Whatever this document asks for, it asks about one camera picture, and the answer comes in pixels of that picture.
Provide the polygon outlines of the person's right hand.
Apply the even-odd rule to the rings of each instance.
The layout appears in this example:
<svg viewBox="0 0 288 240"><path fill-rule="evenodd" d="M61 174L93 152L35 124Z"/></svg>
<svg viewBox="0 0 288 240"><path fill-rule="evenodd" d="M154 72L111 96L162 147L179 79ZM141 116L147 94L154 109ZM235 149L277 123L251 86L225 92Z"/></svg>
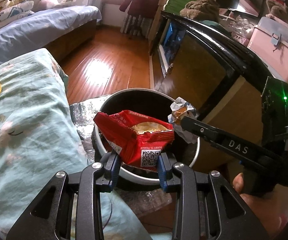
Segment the person's right hand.
<svg viewBox="0 0 288 240"><path fill-rule="evenodd" d="M288 222L287 216L281 211L279 195L276 192L271 192L263 198L259 198L243 193L243 173L235 176L232 186L261 221L269 236L271 238L276 237Z"/></svg>

